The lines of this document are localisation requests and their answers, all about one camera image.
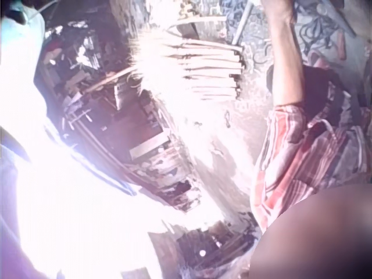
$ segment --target shirt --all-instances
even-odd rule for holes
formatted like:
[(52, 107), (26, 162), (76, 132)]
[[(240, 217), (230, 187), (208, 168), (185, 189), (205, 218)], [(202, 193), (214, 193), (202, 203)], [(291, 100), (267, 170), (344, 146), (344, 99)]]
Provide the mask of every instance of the shirt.
[[(334, 126), (331, 111), (337, 94), (344, 95), (345, 101)], [(363, 129), (370, 110), (360, 110), (361, 125), (357, 126), (347, 92), (330, 83), (328, 99), (328, 105), (310, 121), (303, 108), (294, 105), (270, 112), (251, 195), (252, 213), (263, 232), (292, 205), (322, 189), (371, 179), (371, 154)]]

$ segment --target red and white striped shirt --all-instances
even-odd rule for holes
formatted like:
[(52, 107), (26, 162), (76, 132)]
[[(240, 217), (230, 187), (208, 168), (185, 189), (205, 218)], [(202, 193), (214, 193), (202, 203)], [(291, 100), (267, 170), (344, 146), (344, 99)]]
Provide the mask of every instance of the red and white striped shirt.
[[(329, 100), (335, 92), (330, 83)], [(361, 111), (364, 124), (370, 123), (370, 110)], [(251, 194), (252, 212), (263, 232), (292, 205), (322, 189), (371, 179), (364, 125), (352, 124), (348, 109), (334, 127), (326, 120), (329, 112), (330, 105), (311, 121), (293, 105), (275, 107), (270, 113)]]

